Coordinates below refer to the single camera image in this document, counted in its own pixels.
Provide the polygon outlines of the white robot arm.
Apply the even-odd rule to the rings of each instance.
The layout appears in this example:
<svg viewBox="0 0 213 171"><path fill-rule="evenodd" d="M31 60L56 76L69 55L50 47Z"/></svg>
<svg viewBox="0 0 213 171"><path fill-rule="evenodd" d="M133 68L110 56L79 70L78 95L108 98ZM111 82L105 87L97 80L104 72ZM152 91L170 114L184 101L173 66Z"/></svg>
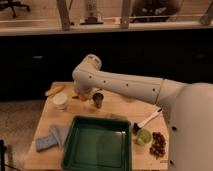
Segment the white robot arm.
<svg viewBox="0 0 213 171"><path fill-rule="evenodd" d="M101 88L154 104L169 117L168 171L213 171L213 84L104 72L89 54L72 72L75 92Z"/></svg>

